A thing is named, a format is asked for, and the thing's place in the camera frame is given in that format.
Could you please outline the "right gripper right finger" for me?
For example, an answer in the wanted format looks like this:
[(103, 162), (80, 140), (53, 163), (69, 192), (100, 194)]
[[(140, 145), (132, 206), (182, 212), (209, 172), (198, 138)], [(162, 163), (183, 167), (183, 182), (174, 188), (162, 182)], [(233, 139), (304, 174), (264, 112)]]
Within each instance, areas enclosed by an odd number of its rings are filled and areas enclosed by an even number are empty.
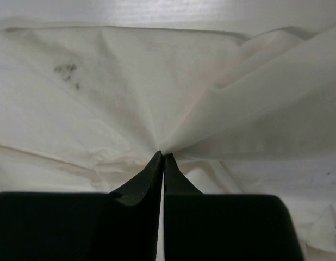
[(303, 260), (293, 222), (274, 195), (204, 194), (164, 166), (166, 260)]

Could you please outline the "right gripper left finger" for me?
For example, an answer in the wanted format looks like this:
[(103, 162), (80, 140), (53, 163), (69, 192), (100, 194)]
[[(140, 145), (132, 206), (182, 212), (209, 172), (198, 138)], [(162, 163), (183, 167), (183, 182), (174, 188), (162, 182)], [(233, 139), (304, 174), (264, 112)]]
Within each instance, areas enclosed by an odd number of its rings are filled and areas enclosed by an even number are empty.
[(0, 260), (155, 260), (162, 175), (156, 152), (110, 193), (1, 192)]

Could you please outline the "white t shirt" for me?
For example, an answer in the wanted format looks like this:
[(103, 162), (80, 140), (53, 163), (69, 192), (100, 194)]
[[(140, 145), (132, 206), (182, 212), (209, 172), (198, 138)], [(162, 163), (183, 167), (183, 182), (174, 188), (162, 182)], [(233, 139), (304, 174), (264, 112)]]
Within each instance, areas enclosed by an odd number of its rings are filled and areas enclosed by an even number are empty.
[(0, 21), (0, 192), (109, 192), (156, 151), (270, 193), (336, 260), (336, 24), (305, 37)]

